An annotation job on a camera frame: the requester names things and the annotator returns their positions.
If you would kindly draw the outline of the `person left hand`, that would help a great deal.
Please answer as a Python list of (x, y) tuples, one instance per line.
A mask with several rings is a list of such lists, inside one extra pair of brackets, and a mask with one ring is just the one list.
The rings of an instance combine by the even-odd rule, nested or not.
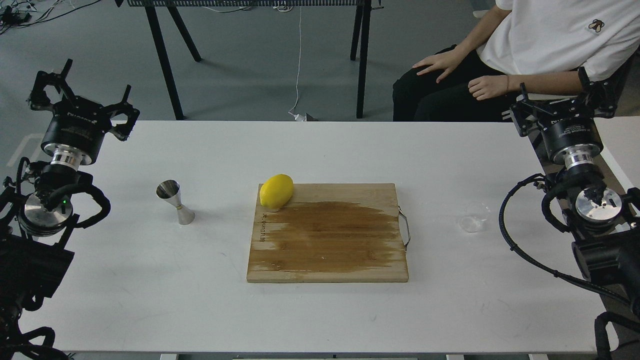
[(506, 95), (510, 89), (509, 75), (484, 75), (468, 83), (468, 91), (477, 101)]

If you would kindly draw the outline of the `person right hand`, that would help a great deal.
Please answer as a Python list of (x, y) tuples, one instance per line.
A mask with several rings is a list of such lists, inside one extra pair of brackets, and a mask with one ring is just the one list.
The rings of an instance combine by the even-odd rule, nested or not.
[(428, 55), (427, 57), (416, 62), (412, 69), (421, 69), (416, 73), (418, 76), (427, 75), (440, 71), (435, 82), (439, 84), (446, 79), (464, 60), (466, 55), (457, 50), (449, 50), (442, 53)]

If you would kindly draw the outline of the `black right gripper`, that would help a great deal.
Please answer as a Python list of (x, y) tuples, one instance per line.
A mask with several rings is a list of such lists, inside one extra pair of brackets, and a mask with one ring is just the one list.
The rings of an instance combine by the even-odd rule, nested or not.
[(623, 89), (623, 68), (604, 80), (591, 80), (584, 66), (577, 70), (582, 93), (576, 102), (550, 102), (530, 97), (524, 82), (519, 84), (521, 100), (510, 106), (519, 137), (541, 131), (548, 159), (570, 164), (569, 155), (599, 155), (604, 146), (594, 117), (613, 118)]

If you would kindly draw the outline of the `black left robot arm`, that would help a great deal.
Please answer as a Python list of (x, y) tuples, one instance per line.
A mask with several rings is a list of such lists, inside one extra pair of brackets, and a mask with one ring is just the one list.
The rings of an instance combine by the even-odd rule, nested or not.
[(5, 177), (1, 192), (0, 316), (1, 358), (22, 354), (32, 360), (66, 360), (54, 347), (49, 326), (23, 332), (23, 312), (36, 312), (53, 297), (66, 275), (74, 252), (66, 245), (75, 229), (100, 223), (111, 204), (81, 166), (96, 162), (105, 136), (126, 141), (140, 114), (128, 101), (102, 105), (78, 96), (67, 83), (73, 66), (68, 59), (55, 73), (39, 71), (27, 102), (34, 111), (49, 111), (52, 119), (42, 137), (48, 161), (18, 162), (15, 178)]

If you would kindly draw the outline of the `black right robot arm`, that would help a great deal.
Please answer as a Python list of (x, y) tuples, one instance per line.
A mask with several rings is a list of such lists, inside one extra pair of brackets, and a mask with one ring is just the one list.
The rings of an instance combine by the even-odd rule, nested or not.
[[(595, 164), (603, 151), (597, 117), (614, 117), (633, 60), (627, 59), (609, 78), (591, 80), (578, 69), (583, 91), (558, 100), (535, 99), (521, 84), (518, 100), (504, 111), (519, 136), (537, 132), (547, 159), (560, 166), (551, 174), (536, 173), (518, 182), (505, 196), (498, 225), (511, 251), (556, 278), (628, 306), (639, 315), (639, 189), (618, 193), (605, 183)], [(505, 225), (508, 201), (533, 184), (544, 192), (541, 212), (546, 221), (574, 238), (572, 251), (582, 278), (551, 269), (523, 251)]]

